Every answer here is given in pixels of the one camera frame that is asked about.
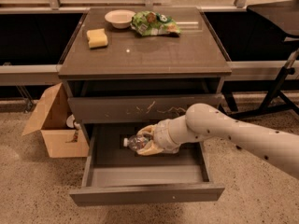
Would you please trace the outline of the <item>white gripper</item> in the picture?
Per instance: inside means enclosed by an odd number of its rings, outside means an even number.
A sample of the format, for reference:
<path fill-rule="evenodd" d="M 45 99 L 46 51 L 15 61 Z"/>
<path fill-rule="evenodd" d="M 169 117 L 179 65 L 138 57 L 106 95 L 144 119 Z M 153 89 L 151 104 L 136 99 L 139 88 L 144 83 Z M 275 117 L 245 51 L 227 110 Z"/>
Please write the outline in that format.
<path fill-rule="evenodd" d="M 179 152 L 179 144 L 172 139 L 171 129 L 178 123 L 176 119 L 165 119 L 157 125 L 148 125 L 137 132 L 138 135 L 153 136 L 154 142 L 147 143 L 137 151 L 138 155 L 150 156 L 161 152 L 176 154 Z"/>

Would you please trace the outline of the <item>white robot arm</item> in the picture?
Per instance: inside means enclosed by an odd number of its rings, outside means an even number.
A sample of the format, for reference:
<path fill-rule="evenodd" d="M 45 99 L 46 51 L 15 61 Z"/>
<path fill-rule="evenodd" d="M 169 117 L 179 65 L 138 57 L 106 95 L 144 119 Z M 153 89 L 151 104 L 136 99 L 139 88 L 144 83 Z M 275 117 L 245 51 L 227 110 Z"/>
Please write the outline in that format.
<path fill-rule="evenodd" d="M 185 143 L 219 137 L 299 178 L 298 135 L 232 119 L 211 105 L 192 105 L 183 116 L 162 120 L 139 132 L 152 136 L 152 139 L 138 150 L 142 156 L 177 153 Z"/>

